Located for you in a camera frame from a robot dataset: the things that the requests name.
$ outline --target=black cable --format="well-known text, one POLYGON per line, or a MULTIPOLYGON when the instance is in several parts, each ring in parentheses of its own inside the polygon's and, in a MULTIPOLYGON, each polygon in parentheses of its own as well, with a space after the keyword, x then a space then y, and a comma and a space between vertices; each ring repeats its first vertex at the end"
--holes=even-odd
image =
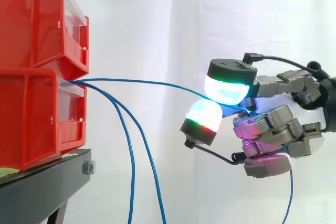
POLYGON ((300 65, 300 64, 298 64, 294 61, 284 59, 284 58, 281 58, 281 57, 276 57, 276 56, 264 55, 264 59, 266 59, 266 60, 277 60, 277 61, 282 61, 282 62, 287 63, 287 64, 291 64, 291 65, 293 65, 297 68, 301 68, 302 70, 305 70, 305 71, 311 73, 311 75, 314 78, 316 78, 317 80, 329 78, 329 75, 321 68, 321 65, 316 61, 309 62, 307 67, 305 67, 305 66, 300 65))
POLYGON ((322 79, 326 79, 329 78, 329 75, 321 68, 321 65, 316 62, 316 61, 311 61, 307 64, 307 66, 303 66, 301 64, 298 64, 294 61, 285 59, 285 58, 281 58, 281 57, 276 57, 276 56, 270 56, 270 55, 262 55, 262 54, 255 54, 255 53, 245 53, 244 58, 243 58, 243 62, 247 63, 247 64, 252 64, 253 62, 258 62, 258 61, 262 61, 262 60, 277 60, 277 61, 281 61, 290 65, 293 65, 297 68, 300 68, 302 70, 305 70, 309 73, 311 73, 311 75, 316 78, 317 80, 322 80, 322 79))
POLYGON ((224 160, 225 162, 227 162, 227 163, 229 163, 231 165, 243 164, 244 160, 246 159, 246 155, 245 155, 244 152, 232 153, 231 158, 232 158, 233 161, 231 161, 231 160, 229 160, 229 159, 227 159, 227 158, 225 158, 223 156, 220 156, 219 154, 217 154, 217 153, 215 153, 213 151, 210 151, 210 150, 208 150, 206 148, 203 148, 203 147, 201 147, 199 145, 194 145, 194 148, 197 148, 197 149, 199 149, 199 150, 201 150, 203 152, 206 152, 206 153, 209 153, 209 154, 211 154, 211 155, 213 155, 215 157, 218 157, 219 159, 224 160))
POLYGON ((282 61, 282 62, 284 62, 284 63, 291 64, 291 65, 293 65, 293 66, 295 66, 295 67, 297 67, 297 68, 301 68, 302 70, 305 70, 305 71, 307 71, 307 72, 309 72, 309 73, 311 73, 311 74, 314 73, 314 70, 313 70, 313 69, 311 69, 311 68, 307 68, 307 67, 305 67, 305 66, 303 66, 303 65, 301 65, 301 64, 298 64, 298 63, 296 63, 296 62, 294 62, 294 61, 291 61, 291 60, 288 60, 288 59, 285 59, 285 58, 280 58, 280 57, 276 57, 276 56, 264 55, 264 59, 265 59, 265 60, 277 60, 277 61, 282 61))

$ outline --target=metal table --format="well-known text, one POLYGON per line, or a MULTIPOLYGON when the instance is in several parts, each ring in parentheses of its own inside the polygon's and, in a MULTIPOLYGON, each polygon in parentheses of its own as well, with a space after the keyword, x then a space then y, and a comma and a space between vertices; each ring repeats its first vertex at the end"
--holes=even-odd
POLYGON ((63 223, 68 199, 95 171, 91 150, 70 153, 75 155, 0 178, 0 223, 63 223))

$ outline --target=red plastic drawer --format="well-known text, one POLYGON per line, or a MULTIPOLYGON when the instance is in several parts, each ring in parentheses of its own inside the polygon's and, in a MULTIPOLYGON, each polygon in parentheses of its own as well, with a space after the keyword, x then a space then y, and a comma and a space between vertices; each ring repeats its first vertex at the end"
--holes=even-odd
POLYGON ((51 69, 0 70, 0 167, 26 170, 85 144, 86 89, 51 69))
POLYGON ((52 68, 60 78, 89 72, 89 19, 74 0, 0 0, 1 68, 52 68))

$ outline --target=blue cable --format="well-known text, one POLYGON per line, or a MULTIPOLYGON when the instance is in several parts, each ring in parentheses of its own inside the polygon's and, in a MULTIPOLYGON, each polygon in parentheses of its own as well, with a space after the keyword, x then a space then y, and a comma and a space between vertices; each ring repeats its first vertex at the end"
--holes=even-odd
POLYGON ((131 178, 131 198, 130 198, 130 211, 129 211, 129 215, 128 215, 128 224, 132 223, 132 217, 133 217, 133 206, 134 206, 134 188, 135 188, 135 160, 134 160, 134 153, 133 153, 133 149, 132 149, 132 143, 131 143, 131 138, 130 138, 130 134, 128 132, 128 129, 126 127, 124 118, 122 117, 121 111, 114 99, 113 96, 111 96, 110 94, 105 93, 103 90, 90 85, 88 83, 83 83, 83 82, 79 82, 79 81, 69 81, 73 84, 79 84, 94 90, 97 90, 99 93, 103 94, 107 99, 110 100, 110 102, 113 103, 114 107, 117 110, 117 113, 119 115, 120 121, 122 123, 122 126, 124 128, 125 134, 126 134, 126 138, 127 138, 127 144, 128 144, 128 149, 130 152, 130 156, 131 156, 131 164, 132 164, 132 178, 131 178))
MULTIPOLYGON (((185 91, 189 91, 189 92, 191 92, 193 94, 197 94, 198 96, 200 96, 200 97, 202 97, 204 99, 212 100, 212 99, 210 99, 209 97, 207 97, 205 95, 202 95, 202 94, 200 94, 200 93, 198 93, 198 92, 196 92, 194 90, 185 88, 183 86, 179 86, 179 85, 175 85, 175 84, 171 84, 171 83, 166 83, 166 82, 159 82, 159 81, 144 81, 144 80, 132 80, 132 79, 111 79, 111 78, 90 78, 90 79, 81 79, 81 80, 78 80, 78 81, 82 81, 82 82, 88 82, 88 81, 120 81, 120 82, 137 82, 137 83, 156 84, 156 85, 163 85, 163 86, 169 86, 169 87, 174 87, 174 88, 182 89, 182 90, 185 90, 185 91)), ((246 108, 241 108, 241 107, 234 106, 234 105, 227 105, 227 104, 223 104, 223 103, 218 103, 218 104, 220 104, 222 106, 225 106, 225 107, 232 108, 232 109, 248 112, 249 114, 258 115, 257 112, 249 111, 246 108)))
MULTIPOLYGON (((285 151, 286 153, 289 155, 289 151, 288 151, 288 147, 285 146, 285 151)), ((288 217, 288 213, 289 213, 289 209, 290 209, 290 205, 292 204, 292 199, 293 199, 293 171, 292 169, 290 170, 290 198, 289 198, 289 202, 288 202, 288 207, 287 207, 287 211, 286 211, 286 215, 282 221, 282 224, 285 224, 287 217, 288 217)))
POLYGON ((142 139, 143 139, 143 142, 144 142, 144 145, 145 145, 145 148, 146 148, 146 151, 147 151, 147 155, 148 155, 148 158, 150 160, 150 163, 151 163, 151 167, 152 167, 152 171, 153 171, 153 175, 154 175, 154 180, 155 180, 155 186, 156 186, 156 193, 157 193, 157 199, 159 201, 159 205, 160 205, 160 211, 161 211, 161 217, 162 217, 162 222, 163 224, 167 224, 167 221, 166 221, 166 216, 165 216, 165 213, 164 213, 164 207, 163 207, 163 201, 162 201, 162 196, 161 196, 161 190, 160 190, 160 184, 159 184, 159 178, 157 176, 157 172, 156 172, 156 168, 155 168, 155 164, 154 164, 154 160, 153 160, 153 157, 152 157, 152 154, 151 154, 151 151, 149 149, 149 146, 148 146, 148 142, 147 142, 147 139, 146 139, 146 136, 143 132, 143 129, 140 125, 140 123, 137 121, 137 119, 134 117, 134 115, 121 103, 119 102, 116 98, 114 98, 113 96, 111 96, 109 93, 103 91, 103 90, 100 90, 98 89, 97 87, 93 86, 93 85, 90 85, 88 83, 85 83, 81 80, 79 81, 70 81, 71 83, 73 84, 77 84, 77 85, 82 85, 82 86, 85 86, 85 87, 89 87, 89 88, 93 88, 99 92, 101 92, 103 95, 105 95, 106 97, 109 97, 110 99, 112 99, 116 104, 118 104, 120 107, 122 107, 126 113, 131 117, 131 119, 134 121, 134 123, 137 125, 140 133, 141 133, 141 136, 142 136, 142 139))

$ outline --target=led light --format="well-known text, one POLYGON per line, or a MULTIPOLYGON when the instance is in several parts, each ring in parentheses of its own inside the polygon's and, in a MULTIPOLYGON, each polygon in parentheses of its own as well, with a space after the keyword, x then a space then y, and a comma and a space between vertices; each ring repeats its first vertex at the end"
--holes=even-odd
POLYGON ((247 95, 249 88, 249 85, 217 81, 209 76, 206 77, 204 85, 205 93, 209 98, 228 105, 240 103, 247 95))
POLYGON ((222 121, 223 112, 218 103, 202 99, 194 103, 190 108, 186 118, 207 127, 212 131, 217 131, 222 121))

